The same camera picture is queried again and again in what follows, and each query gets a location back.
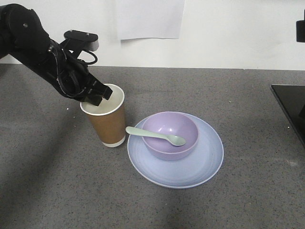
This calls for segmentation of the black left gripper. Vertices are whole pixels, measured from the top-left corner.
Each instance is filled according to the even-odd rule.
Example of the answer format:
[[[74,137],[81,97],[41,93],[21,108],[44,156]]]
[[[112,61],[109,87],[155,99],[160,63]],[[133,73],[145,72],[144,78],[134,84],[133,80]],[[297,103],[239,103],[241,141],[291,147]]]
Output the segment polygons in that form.
[[[79,59],[81,52],[86,52],[94,57],[91,62]],[[88,65],[97,62],[93,51],[69,51],[60,44],[51,40],[48,53],[55,60],[55,88],[65,97],[84,100],[94,106],[99,106],[102,99],[109,100],[112,89],[98,81],[89,73]]]

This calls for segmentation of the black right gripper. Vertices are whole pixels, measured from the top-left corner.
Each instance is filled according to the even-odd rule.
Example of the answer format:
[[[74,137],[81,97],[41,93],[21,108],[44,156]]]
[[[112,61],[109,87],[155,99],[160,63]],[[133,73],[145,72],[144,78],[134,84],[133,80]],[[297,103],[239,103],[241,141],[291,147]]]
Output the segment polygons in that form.
[[[305,20],[296,22],[296,41],[305,42]]]

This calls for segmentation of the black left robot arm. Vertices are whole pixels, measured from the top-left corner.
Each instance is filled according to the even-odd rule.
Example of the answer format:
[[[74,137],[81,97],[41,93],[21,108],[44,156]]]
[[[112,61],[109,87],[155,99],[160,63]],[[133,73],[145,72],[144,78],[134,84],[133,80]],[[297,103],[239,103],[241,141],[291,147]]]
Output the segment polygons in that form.
[[[61,43],[51,39],[33,9],[16,3],[0,8],[1,58],[11,55],[66,98],[95,106],[102,99],[109,100],[112,89],[88,70],[98,59],[79,59],[82,52],[94,55],[99,47],[98,35],[69,30],[64,38]]]

